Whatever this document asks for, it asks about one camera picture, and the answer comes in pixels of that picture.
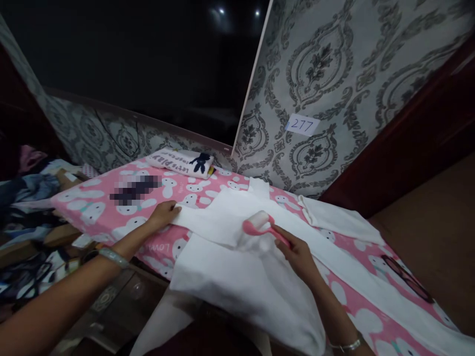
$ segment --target bed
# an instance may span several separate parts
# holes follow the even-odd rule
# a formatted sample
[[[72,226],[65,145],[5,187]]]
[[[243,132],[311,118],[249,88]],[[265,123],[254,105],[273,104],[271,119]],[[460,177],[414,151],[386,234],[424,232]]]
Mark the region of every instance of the bed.
[[[157,203],[173,199],[191,208],[203,209],[222,189],[248,190],[249,178],[219,167],[216,169],[210,179],[201,180],[151,167],[145,159],[140,159],[59,193],[52,198],[52,203],[84,234],[97,242],[112,245],[144,223]],[[153,189],[144,197],[140,206],[116,206],[114,201],[109,199],[109,195],[116,192],[119,184],[123,184],[124,181],[140,180],[141,176],[159,176],[162,186]],[[306,221],[296,198],[292,193],[275,187],[270,188],[270,199]],[[418,297],[385,264],[382,255],[395,258],[405,267],[389,246],[362,242],[333,231],[321,230],[321,232],[345,253],[357,259],[370,273],[392,284],[402,296],[426,310],[441,323],[457,330],[437,303],[429,304]],[[190,235],[190,231],[186,228],[170,225],[150,238],[141,247],[137,257],[170,280],[175,260],[185,248]],[[325,282],[377,355],[437,355],[325,266],[320,265],[319,269]]]

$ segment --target lint roller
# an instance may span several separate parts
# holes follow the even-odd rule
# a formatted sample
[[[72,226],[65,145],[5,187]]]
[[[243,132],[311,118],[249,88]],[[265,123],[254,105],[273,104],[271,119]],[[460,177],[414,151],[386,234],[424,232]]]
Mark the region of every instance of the lint roller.
[[[259,235],[264,235],[266,233],[271,233],[274,235],[276,239],[279,239],[285,245],[287,245],[287,247],[290,248],[290,243],[281,234],[275,231],[272,227],[265,230],[261,230],[261,228],[266,223],[274,224],[275,220],[272,216],[267,214],[264,210],[261,210],[255,213],[249,219],[244,220],[242,223],[242,229],[244,230],[246,234],[252,235],[252,236],[259,236]]]

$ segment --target damask wallpaper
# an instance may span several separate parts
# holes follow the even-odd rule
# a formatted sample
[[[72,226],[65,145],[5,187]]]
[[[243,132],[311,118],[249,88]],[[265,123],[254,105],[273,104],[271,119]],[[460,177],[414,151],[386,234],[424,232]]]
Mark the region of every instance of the damask wallpaper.
[[[50,97],[2,18],[0,41],[77,163],[105,172],[165,146],[202,150],[222,167],[318,198],[474,22],[470,0],[274,0],[233,157]],[[285,131],[293,112],[322,120],[312,137]]]

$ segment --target bracelet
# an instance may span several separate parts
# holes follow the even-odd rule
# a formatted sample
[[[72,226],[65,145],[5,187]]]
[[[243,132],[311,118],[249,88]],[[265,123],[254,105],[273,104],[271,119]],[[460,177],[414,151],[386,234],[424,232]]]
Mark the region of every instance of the bracelet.
[[[103,255],[104,257],[110,259],[112,262],[118,264],[119,267],[122,269],[125,269],[129,266],[129,261],[127,261],[118,253],[112,251],[111,249],[104,247],[99,250],[99,253]]]
[[[343,352],[344,354],[346,353],[346,351],[354,351],[358,347],[361,346],[361,340],[363,339],[363,335],[358,330],[357,330],[357,336],[358,336],[358,339],[356,339],[356,341],[351,345],[342,346],[342,345],[332,345],[332,344],[330,344],[330,347],[332,349],[341,350],[341,352]]]

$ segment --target hand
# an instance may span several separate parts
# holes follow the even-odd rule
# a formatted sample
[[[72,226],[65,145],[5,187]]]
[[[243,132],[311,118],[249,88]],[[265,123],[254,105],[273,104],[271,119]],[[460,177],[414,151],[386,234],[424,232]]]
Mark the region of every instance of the hand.
[[[290,242],[291,248],[287,247],[282,241],[275,240],[277,248],[284,254],[295,274],[307,285],[315,278],[321,278],[307,243],[280,226],[272,224],[272,228]]]
[[[182,209],[181,207],[175,207],[176,203],[175,200],[169,200],[158,204],[152,215],[150,215],[150,218],[148,218],[146,222],[147,226],[155,232],[171,223]]]

